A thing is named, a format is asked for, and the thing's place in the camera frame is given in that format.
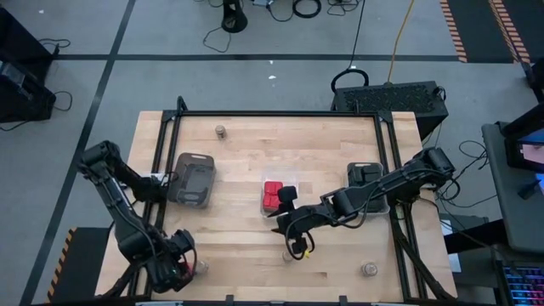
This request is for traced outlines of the computer monitor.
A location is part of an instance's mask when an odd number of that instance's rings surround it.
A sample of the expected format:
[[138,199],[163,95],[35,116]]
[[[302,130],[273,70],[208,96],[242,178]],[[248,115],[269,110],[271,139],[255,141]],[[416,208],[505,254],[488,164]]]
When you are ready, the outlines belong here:
[[501,128],[510,167],[544,173],[544,104]]

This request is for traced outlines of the black metal table frame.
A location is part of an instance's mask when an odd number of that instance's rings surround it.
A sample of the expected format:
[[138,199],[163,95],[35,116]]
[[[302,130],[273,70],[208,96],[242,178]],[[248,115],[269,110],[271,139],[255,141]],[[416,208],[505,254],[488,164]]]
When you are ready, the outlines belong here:
[[[157,152],[160,134],[172,142],[173,127],[161,119],[158,111],[143,111],[129,124],[127,137],[113,137],[128,164],[147,173],[154,160],[175,162],[181,153],[202,153],[214,158],[216,177],[206,209],[170,203],[164,219],[167,233],[191,232],[196,256],[209,270],[179,292],[157,294],[157,300],[204,303],[227,295],[235,301],[333,302],[341,295],[355,302],[402,300],[397,250],[386,216],[368,218],[357,229],[314,229],[316,248],[309,258],[286,263],[281,256],[284,238],[271,231],[275,221],[259,207],[265,170],[293,171],[298,203],[312,205],[346,183],[350,162],[379,162],[389,155],[388,146],[378,145],[370,117],[190,110],[181,118],[176,149]],[[225,139],[215,133],[217,125],[225,126]],[[377,266],[377,275],[362,275],[360,267],[367,262]]]

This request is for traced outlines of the black equipment case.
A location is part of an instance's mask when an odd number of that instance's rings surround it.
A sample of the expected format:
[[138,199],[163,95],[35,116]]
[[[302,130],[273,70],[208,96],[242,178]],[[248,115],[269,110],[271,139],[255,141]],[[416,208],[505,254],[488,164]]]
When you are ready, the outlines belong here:
[[0,7],[0,60],[37,72],[50,66],[53,55],[7,9]]

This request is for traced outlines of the black mat striped edge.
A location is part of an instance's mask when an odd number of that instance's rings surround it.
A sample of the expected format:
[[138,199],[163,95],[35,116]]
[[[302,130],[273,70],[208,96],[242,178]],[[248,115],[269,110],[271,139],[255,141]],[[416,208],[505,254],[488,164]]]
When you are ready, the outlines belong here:
[[544,0],[439,0],[464,63],[544,59]]
[[46,303],[72,303],[94,298],[109,233],[109,228],[68,230]]

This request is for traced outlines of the small black desk device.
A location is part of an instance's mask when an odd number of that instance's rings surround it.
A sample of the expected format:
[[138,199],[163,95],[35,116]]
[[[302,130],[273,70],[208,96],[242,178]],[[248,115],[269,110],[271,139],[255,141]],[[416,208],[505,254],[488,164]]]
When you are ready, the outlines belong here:
[[531,183],[524,185],[519,191],[518,196],[523,200],[530,199],[539,189],[540,189],[540,180],[537,179]]

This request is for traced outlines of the black round stand base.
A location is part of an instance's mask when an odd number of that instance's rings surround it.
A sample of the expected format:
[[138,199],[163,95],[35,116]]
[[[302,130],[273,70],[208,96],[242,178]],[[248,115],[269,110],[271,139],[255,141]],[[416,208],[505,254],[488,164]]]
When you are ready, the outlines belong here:
[[223,0],[221,27],[228,33],[239,33],[246,29],[248,20],[243,12],[242,0]]

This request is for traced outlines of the backlit keyboard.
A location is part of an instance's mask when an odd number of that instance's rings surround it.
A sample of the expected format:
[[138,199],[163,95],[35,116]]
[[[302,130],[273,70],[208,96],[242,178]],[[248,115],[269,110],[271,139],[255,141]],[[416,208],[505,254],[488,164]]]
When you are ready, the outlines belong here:
[[510,306],[544,306],[544,266],[503,266]]

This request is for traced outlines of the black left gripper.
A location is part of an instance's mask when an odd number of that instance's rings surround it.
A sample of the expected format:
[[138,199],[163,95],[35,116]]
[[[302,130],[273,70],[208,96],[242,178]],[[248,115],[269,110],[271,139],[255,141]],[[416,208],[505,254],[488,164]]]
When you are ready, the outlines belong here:
[[[187,252],[196,252],[195,241],[189,231],[176,231],[169,238],[164,235],[160,237],[156,255],[145,264],[154,292],[179,292],[193,280],[195,264],[190,266],[187,262]],[[184,273],[182,263],[189,265],[190,274]]]

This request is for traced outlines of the white plastic bin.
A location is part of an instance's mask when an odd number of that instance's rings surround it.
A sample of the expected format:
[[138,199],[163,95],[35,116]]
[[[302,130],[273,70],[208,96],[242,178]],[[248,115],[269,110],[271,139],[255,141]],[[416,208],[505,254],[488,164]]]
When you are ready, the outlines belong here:
[[[384,174],[383,165],[375,162],[351,162],[347,165],[348,186],[363,186],[381,178]],[[369,203],[369,215],[383,215],[389,212],[389,206],[383,197]]]

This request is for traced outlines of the dark grey plastic bin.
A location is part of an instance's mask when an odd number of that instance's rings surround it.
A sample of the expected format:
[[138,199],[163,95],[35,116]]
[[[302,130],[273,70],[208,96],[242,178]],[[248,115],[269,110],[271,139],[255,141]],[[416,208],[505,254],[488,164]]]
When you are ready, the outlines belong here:
[[178,157],[174,173],[167,199],[187,207],[206,208],[216,174],[214,159],[207,155],[184,152]]

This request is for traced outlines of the black perforated computer case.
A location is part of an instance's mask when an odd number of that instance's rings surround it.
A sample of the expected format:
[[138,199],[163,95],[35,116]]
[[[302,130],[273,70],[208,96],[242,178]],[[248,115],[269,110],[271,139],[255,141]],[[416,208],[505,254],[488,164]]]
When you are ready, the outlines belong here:
[[413,112],[421,139],[448,115],[445,90],[434,81],[339,88],[331,109],[341,112]]

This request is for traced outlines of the grey desk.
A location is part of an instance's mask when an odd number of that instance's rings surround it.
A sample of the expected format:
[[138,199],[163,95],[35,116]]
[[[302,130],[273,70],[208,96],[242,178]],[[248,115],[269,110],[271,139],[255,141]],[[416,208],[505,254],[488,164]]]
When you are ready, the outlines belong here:
[[536,174],[508,166],[504,138],[496,124],[485,124],[481,131],[509,246],[519,252],[544,254],[544,194],[537,186],[528,199],[519,195],[523,187],[536,181]]

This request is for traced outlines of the black equipment rack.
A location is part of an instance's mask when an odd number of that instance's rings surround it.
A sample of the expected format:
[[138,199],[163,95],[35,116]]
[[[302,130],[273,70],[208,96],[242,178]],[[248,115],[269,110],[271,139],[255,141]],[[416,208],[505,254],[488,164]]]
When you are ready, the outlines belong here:
[[0,123],[48,120],[55,101],[43,81],[25,69],[11,62],[0,65]]

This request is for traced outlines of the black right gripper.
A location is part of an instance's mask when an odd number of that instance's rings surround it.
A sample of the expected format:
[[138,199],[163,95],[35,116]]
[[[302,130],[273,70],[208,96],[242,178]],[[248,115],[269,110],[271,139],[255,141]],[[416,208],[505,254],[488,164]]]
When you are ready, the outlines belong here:
[[278,191],[279,208],[267,215],[267,218],[278,217],[278,228],[271,231],[284,235],[287,251],[290,255],[303,255],[305,251],[312,253],[315,240],[309,233],[312,229],[326,223],[326,206],[323,203],[294,207],[298,198],[294,186],[286,186]]

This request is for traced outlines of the black equipment stand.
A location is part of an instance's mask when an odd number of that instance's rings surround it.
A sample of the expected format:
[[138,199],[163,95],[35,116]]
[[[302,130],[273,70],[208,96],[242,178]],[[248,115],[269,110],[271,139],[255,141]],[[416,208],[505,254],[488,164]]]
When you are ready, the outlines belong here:
[[537,101],[544,103],[544,58],[538,59],[533,65],[523,63],[522,67]]

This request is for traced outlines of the clear plastic bin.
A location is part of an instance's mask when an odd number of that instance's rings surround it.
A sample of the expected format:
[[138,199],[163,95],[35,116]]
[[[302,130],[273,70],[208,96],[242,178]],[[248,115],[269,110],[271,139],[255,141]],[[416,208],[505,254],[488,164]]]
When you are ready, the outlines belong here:
[[265,181],[281,181],[283,183],[283,187],[286,186],[295,186],[298,187],[298,181],[295,173],[293,171],[290,171],[288,168],[271,168],[268,170],[265,170],[262,177],[262,183],[261,183],[261,200],[260,200],[260,211],[264,217],[267,217],[272,212],[265,212],[263,210],[263,198],[264,198],[264,182]]

